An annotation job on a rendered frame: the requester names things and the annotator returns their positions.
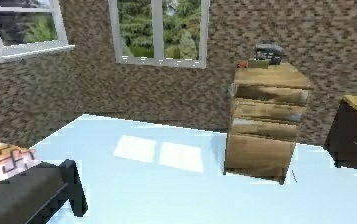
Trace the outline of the black game console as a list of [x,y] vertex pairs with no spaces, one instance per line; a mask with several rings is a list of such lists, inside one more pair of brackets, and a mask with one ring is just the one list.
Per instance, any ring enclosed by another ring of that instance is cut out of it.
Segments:
[[280,65],[283,57],[283,48],[276,44],[257,44],[255,58],[268,60],[270,65]]

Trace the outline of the white framed window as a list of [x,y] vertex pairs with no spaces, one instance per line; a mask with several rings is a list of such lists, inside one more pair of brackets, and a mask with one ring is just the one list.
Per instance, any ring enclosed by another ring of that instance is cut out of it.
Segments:
[[204,69],[210,0],[108,0],[119,64]]
[[0,63],[73,48],[60,0],[0,0]]

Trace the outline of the light wooden chest of drawers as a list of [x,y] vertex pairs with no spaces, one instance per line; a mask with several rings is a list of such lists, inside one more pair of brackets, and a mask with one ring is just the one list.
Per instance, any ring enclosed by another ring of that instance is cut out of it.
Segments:
[[312,90],[289,63],[237,69],[224,171],[283,184]]

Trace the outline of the flat green book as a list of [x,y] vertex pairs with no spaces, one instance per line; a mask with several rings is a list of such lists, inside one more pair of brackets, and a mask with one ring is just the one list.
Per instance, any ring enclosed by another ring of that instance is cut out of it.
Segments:
[[262,68],[267,69],[269,66],[268,60],[249,60],[248,67],[249,68]]

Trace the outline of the black framed bed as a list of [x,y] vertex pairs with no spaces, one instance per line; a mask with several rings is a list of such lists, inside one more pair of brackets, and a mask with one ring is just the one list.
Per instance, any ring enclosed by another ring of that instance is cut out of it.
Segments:
[[76,217],[88,210],[76,162],[42,162],[0,181],[0,224],[47,224],[66,201]]

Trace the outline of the dark cabinet with yellow top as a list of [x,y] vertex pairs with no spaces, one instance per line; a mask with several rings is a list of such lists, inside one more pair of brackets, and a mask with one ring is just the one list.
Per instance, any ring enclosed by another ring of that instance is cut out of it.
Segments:
[[337,168],[357,169],[357,95],[344,95],[324,143]]

